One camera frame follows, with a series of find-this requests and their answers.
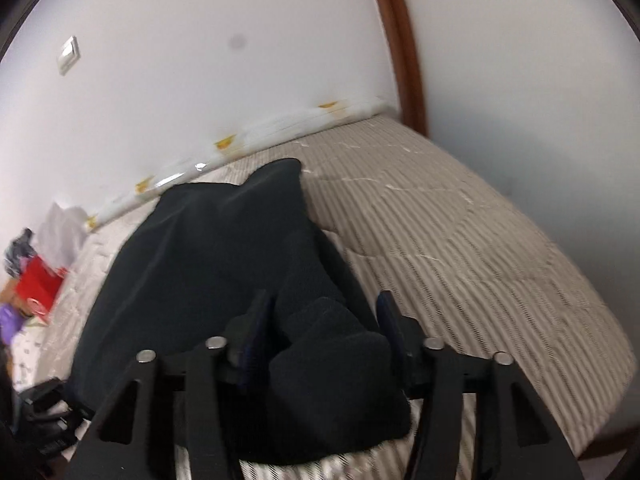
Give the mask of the white wall light switch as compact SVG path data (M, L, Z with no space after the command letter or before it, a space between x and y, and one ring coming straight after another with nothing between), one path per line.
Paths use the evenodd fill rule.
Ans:
M60 50L58 57L56 58L56 66L58 66L58 73L65 76L68 71L79 61L80 52L79 44L76 36L70 36Z

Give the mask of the white floral quilt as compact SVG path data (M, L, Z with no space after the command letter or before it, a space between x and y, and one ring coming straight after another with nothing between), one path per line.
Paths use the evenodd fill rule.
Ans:
M31 318L11 340L11 375L16 392L22 392L36 383L40 352L47 329L47 324L39 318Z

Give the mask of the striped mattress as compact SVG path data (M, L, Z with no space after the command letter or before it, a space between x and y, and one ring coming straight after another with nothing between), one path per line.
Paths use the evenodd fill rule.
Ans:
M581 451L634 374L631 345L589 282L480 177L390 118L321 131L209 175L240 183L293 156L312 218L367 295L390 289L454 348L512 351Z

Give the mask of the plaid clothes in red bag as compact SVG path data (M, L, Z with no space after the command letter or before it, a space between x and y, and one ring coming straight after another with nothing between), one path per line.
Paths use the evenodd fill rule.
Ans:
M34 232L29 228L25 228L6 248L3 256L3 266L10 278L19 278L29 261L37 255L32 247L33 237Z

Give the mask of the white Miniso plastic bag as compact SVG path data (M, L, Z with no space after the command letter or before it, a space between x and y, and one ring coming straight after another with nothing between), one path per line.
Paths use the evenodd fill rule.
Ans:
M73 265L88 237L87 220L88 214L81 207L50 206L36 229L32 247L52 271L68 270Z

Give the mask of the red paper shopping bag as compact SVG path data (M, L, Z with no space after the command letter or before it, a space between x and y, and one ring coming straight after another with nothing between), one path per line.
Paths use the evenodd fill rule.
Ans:
M65 277L65 269L52 270L39 256L35 256L26 264L15 291L31 314L47 322Z

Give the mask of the brown wooden door frame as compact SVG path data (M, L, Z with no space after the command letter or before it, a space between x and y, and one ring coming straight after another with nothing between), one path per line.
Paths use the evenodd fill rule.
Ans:
M406 0L375 0L390 49L402 123L428 137L424 84Z

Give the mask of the black long-sleeve sweatshirt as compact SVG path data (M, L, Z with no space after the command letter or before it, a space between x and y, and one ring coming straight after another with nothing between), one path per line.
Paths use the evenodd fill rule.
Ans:
M66 389L95 413L142 350L230 337L259 299L267 327L222 406L244 462L290 466L405 437L409 403L347 263L307 214L295 158L242 184L180 184L122 245Z

